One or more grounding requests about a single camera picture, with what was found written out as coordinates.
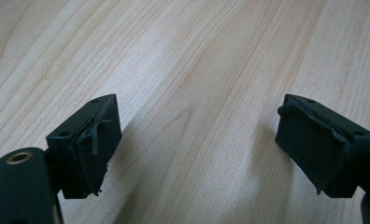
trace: wooden table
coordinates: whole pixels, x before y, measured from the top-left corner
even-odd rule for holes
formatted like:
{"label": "wooden table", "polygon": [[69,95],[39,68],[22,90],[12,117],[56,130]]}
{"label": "wooden table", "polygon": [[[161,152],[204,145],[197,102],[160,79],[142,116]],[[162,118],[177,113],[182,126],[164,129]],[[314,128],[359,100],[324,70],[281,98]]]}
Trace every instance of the wooden table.
{"label": "wooden table", "polygon": [[370,130],[370,0],[0,0],[0,157],[116,93],[102,193],[66,223],[361,223],[275,143],[285,93]]}

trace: mounting hole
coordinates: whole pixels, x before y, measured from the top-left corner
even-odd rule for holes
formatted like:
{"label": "mounting hole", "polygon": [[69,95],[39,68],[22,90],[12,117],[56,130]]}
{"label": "mounting hole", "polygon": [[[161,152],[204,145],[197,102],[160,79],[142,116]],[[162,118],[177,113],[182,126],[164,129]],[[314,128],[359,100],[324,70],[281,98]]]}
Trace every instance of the mounting hole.
{"label": "mounting hole", "polygon": [[359,135],[359,136],[364,136],[365,134],[364,133],[362,133],[362,132],[353,132],[355,135]]}
{"label": "mounting hole", "polygon": [[14,165],[19,164],[24,161],[27,161],[33,156],[33,153],[31,152],[19,152],[17,154],[12,155],[7,159],[7,164]]}
{"label": "mounting hole", "polygon": [[60,133],[60,136],[61,137],[66,137],[66,136],[68,136],[69,134],[71,134],[70,132],[62,132],[62,133]]}

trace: wood grain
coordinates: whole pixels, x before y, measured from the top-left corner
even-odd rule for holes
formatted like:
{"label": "wood grain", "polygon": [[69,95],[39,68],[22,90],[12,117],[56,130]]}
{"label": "wood grain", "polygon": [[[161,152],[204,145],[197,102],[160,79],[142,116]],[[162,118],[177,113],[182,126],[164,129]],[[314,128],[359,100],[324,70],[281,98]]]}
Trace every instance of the wood grain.
{"label": "wood grain", "polygon": [[66,223],[361,223],[276,145],[285,93],[370,130],[370,0],[0,0],[0,157],[118,96],[100,197]]}

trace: black plastic part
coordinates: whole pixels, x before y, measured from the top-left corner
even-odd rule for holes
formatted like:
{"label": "black plastic part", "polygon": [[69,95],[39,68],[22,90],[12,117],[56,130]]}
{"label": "black plastic part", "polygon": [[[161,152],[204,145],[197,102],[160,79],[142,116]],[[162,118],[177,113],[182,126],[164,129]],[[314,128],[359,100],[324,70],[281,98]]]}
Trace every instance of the black plastic part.
{"label": "black plastic part", "polygon": [[317,192],[323,190],[334,198],[352,197],[362,185],[362,170],[370,161],[370,132],[300,96],[287,94],[278,113],[276,142],[300,166]]}
{"label": "black plastic part", "polygon": [[22,148],[0,159],[0,223],[62,223],[44,151]]}
{"label": "black plastic part", "polygon": [[54,190],[66,199],[98,195],[107,163],[121,140],[116,95],[91,100],[47,136]]}

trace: black plastic bracket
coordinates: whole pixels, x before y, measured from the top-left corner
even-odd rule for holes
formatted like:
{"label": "black plastic bracket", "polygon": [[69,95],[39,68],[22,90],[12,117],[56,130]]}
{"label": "black plastic bracket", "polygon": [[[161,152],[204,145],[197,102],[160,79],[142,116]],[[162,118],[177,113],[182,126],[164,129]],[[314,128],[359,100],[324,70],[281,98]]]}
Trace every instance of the black plastic bracket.
{"label": "black plastic bracket", "polygon": [[0,159],[0,223],[63,223],[57,193],[98,195],[121,140],[116,95],[91,100],[47,137]]}
{"label": "black plastic bracket", "polygon": [[287,94],[278,113],[276,142],[318,193],[323,190],[333,198],[350,198],[360,186],[370,199],[368,130],[301,96]]}

